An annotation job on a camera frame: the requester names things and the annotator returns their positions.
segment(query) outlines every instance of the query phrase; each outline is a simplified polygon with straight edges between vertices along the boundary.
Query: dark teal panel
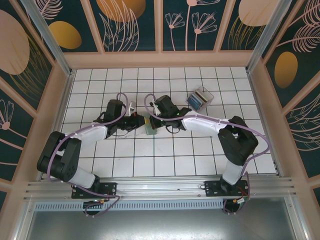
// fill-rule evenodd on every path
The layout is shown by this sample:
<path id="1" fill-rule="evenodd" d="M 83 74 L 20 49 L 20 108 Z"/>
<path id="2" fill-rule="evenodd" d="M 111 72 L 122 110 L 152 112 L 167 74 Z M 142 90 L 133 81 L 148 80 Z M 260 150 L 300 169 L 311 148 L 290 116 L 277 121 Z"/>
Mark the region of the dark teal panel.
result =
<path id="1" fill-rule="evenodd" d="M 236 0 L 220 50 L 253 50 L 265 29 L 264 26 L 247 26 L 239 19 L 239 5 Z"/>
<path id="2" fill-rule="evenodd" d="M 103 16 L 105 20 L 108 20 L 108 17 L 101 11 L 97 4 L 97 0 L 90 0 L 90 4 L 92 7 L 93 15 L 96 21 L 96 25 L 98 27 L 101 41 L 104 41 L 105 38 L 105 25 L 104 21 L 102 20 Z M 139 39 L 138 44 L 136 47 L 136 44 L 133 44 L 130 46 L 129 38 L 125 37 L 125 42 L 122 44 L 123 39 L 123 32 L 120 32 L 118 35 L 118 41 L 115 41 L 116 44 L 113 47 L 111 44 L 110 49 L 108 49 L 104 45 L 104 50 L 106 52 L 117 52 L 119 49 L 122 49 L 121 52 L 152 52 L 156 50 L 156 37 L 155 37 L 155 6 L 154 6 L 154 0 L 145 0 L 145 10 L 143 14 L 138 17 L 137 19 L 137 26 L 138 26 L 138 33 L 139 33 Z M 110 28 L 112 29 L 112 32 L 116 33 L 116 23 L 115 21 L 110 19 Z"/>
<path id="3" fill-rule="evenodd" d="M 0 212 L 1 212 L 2 206 L 5 203 L 6 196 L 7 196 L 7 193 L 5 191 L 0 191 Z"/>
<path id="4" fill-rule="evenodd" d="M 320 175 L 320 85 L 286 119 L 308 177 Z"/>
<path id="5" fill-rule="evenodd" d="M 320 187 L 314 188 L 313 192 L 320 207 Z"/>
<path id="6" fill-rule="evenodd" d="M 0 179 L 11 181 L 34 119 L 2 90 L 0 112 Z"/>
<path id="7" fill-rule="evenodd" d="M 269 72 L 270 78 L 274 85 L 277 96 L 280 100 L 281 105 L 284 107 L 314 76 L 320 71 L 320 46 L 319 44 L 315 44 L 314 48 L 308 48 L 307 51 L 302 51 L 301 47 L 293 48 L 292 40 L 295 37 L 297 31 L 306 27 L 306 24 L 301 17 L 304 14 L 305 7 L 308 1 L 305 1 L 298 13 L 295 15 L 294 20 L 298 19 L 295 23 L 288 27 L 286 32 L 284 33 L 282 39 L 280 40 L 278 46 L 273 51 L 270 59 L 266 63 L 266 68 Z M 318 21 L 318 25 L 315 25 L 315 30 L 318 32 L 319 38 L 319 27 L 320 21 Z M 294 77 L 293 82 L 286 88 L 281 88 L 276 84 L 275 79 L 275 67 L 277 60 L 281 54 L 284 52 L 290 52 L 295 55 L 298 62 L 297 73 Z"/>
<path id="8" fill-rule="evenodd" d="M 25 33 L 28 35 L 30 46 L 29 62 L 25 70 L 19 75 L 11 75 L 0 69 L 0 77 L 17 91 L 34 109 L 37 109 L 52 65 L 9 1 L 2 1 L 0 10 L 7 12 L 21 24 Z"/>
<path id="9" fill-rule="evenodd" d="M 290 7 L 288 9 L 288 11 L 286 12 L 285 16 L 283 17 L 279 27 L 277 28 L 277 30 L 275 31 L 275 33 L 273 34 L 269 44 L 266 46 L 264 52 L 262 53 L 262 58 L 265 58 L 267 52 L 269 51 L 271 45 L 274 43 L 274 40 L 276 38 L 276 36 L 278 35 L 278 33 L 280 32 L 282 26 L 284 25 L 285 21 L 287 20 L 288 16 L 290 15 L 292 9 L 294 8 L 295 4 L 296 4 L 297 0 L 292 0 Z"/>

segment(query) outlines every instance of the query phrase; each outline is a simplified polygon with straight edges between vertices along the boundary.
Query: transparent plastic box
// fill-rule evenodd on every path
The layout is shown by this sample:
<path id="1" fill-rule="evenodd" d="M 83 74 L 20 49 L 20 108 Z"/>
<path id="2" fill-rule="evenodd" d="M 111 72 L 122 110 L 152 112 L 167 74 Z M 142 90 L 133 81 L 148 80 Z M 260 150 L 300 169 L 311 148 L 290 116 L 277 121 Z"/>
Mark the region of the transparent plastic box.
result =
<path id="1" fill-rule="evenodd" d="M 205 87 L 201 86 L 188 96 L 186 103 L 196 112 L 201 112 L 211 104 L 213 99 L 214 96 Z"/>

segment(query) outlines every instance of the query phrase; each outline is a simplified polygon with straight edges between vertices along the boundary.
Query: black mounting plate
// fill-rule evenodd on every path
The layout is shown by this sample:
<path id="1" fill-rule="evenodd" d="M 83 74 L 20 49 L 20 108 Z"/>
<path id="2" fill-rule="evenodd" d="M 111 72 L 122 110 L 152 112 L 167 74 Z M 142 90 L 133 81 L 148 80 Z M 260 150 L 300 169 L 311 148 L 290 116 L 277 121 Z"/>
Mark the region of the black mounting plate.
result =
<path id="1" fill-rule="evenodd" d="M 242 192 L 239 188 L 241 188 L 246 194 L 248 194 L 247 180 L 238 181 L 237 184 L 232 188 L 230 192 L 224 192 L 220 186 L 221 186 L 220 180 L 205 181 L 204 188 L 203 188 L 205 190 L 205 195 L 207 197 L 241 197 Z"/>
<path id="2" fill-rule="evenodd" d="M 101 182 L 97 194 L 116 195 L 117 183 L 116 182 Z M 101 199 L 100 196 L 90 194 L 78 187 L 72 186 L 72 199 Z"/>

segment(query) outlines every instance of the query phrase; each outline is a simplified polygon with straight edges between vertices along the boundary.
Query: wire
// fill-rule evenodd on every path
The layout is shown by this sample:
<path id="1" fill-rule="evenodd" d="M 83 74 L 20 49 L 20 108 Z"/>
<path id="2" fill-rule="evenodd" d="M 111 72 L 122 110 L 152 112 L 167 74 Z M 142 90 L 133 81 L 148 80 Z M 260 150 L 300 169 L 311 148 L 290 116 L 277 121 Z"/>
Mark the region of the wire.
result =
<path id="1" fill-rule="evenodd" d="M 254 134 L 257 134 L 258 136 L 260 136 L 263 140 L 266 141 L 267 143 L 267 148 L 266 150 L 258 153 L 257 155 L 254 155 L 254 156 L 251 156 L 249 157 L 244 165 L 243 165 L 243 168 L 242 168 L 242 171 L 241 171 L 241 175 L 244 174 L 245 172 L 245 169 L 248 165 L 248 163 L 252 160 L 252 159 L 255 159 L 263 154 L 265 154 L 266 152 L 269 151 L 270 147 L 271 147 L 271 143 L 270 141 L 264 136 L 262 135 L 260 132 L 254 130 L 254 129 L 251 129 L 249 127 L 246 127 L 246 126 L 242 126 L 242 125 L 239 125 L 239 124 L 235 124 L 235 123 L 232 123 L 232 122 L 228 122 L 228 121 L 223 121 L 222 119 L 217 119 L 217 118 L 214 118 L 214 117 L 210 117 L 210 116 L 205 116 L 205 115 L 201 115 L 201 114 L 195 114 L 195 115 L 185 115 L 185 116 L 180 116 L 180 117 L 174 117 L 174 118 L 162 118 L 162 117 L 158 117 L 157 115 L 155 115 L 153 112 L 151 112 L 148 108 L 148 105 L 147 105 L 147 98 L 152 96 L 153 97 L 153 100 L 156 100 L 156 97 L 153 93 L 149 93 L 147 94 L 145 97 L 144 97 L 144 107 L 146 109 L 146 111 L 150 114 L 150 116 L 154 117 L 155 119 L 158 119 L 160 121 L 177 121 L 177 120 L 182 120 L 182 119 L 189 119 L 189 118 L 199 118 L 199 119 L 205 119 L 205 120 L 209 120 L 209 121 L 212 121 L 212 122 L 216 122 L 216 123 L 219 123 L 219 124 L 224 124 L 224 125 L 230 125 L 230 126 L 233 126 L 233 127 L 236 127 L 236 128 L 240 128 L 240 129 L 244 129 L 244 130 L 247 130 L 251 133 L 254 133 Z"/>
<path id="2" fill-rule="evenodd" d="M 178 128 L 178 129 L 179 129 L 179 131 L 177 131 L 177 132 L 173 132 L 173 131 L 170 131 L 170 130 L 168 129 L 168 127 L 169 127 L 169 126 L 165 126 L 165 129 L 166 129 L 169 133 L 171 133 L 171 134 L 177 134 L 177 133 L 179 133 L 179 132 L 180 132 L 180 128 Z"/>

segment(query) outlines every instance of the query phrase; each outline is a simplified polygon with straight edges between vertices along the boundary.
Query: yellow object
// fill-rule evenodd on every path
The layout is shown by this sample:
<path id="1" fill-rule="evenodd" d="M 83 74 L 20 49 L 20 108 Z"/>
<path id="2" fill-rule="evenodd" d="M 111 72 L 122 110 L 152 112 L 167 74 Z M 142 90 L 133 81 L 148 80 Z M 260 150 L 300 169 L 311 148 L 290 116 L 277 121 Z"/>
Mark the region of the yellow object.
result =
<path id="1" fill-rule="evenodd" d="M 80 33 L 70 23 L 55 21 L 49 25 L 56 42 L 65 49 L 76 49 L 80 47 L 82 40 Z"/>
<path id="2" fill-rule="evenodd" d="M 30 56 L 28 35 L 9 13 L 0 10 L 0 69 L 11 75 L 21 74 Z"/>
<path id="3" fill-rule="evenodd" d="M 129 9 L 131 9 L 136 18 L 139 18 L 146 9 L 146 0 L 96 0 L 101 11 L 109 19 L 116 22 L 128 22 L 130 17 L 128 17 L 122 2 L 124 2 L 129 14 Z"/>
<path id="4" fill-rule="evenodd" d="M 288 87 L 298 71 L 297 57 L 289 51 L 283 52 L 277 59 L 274 69 L 275 83 L 282 89 Z"/>
<path id="5" fill-rule="evenodd" d="M 239 18 L 247 26 L 259 27 L 269 22 L 269 19 L 279 0 L 241 0 Z"/>

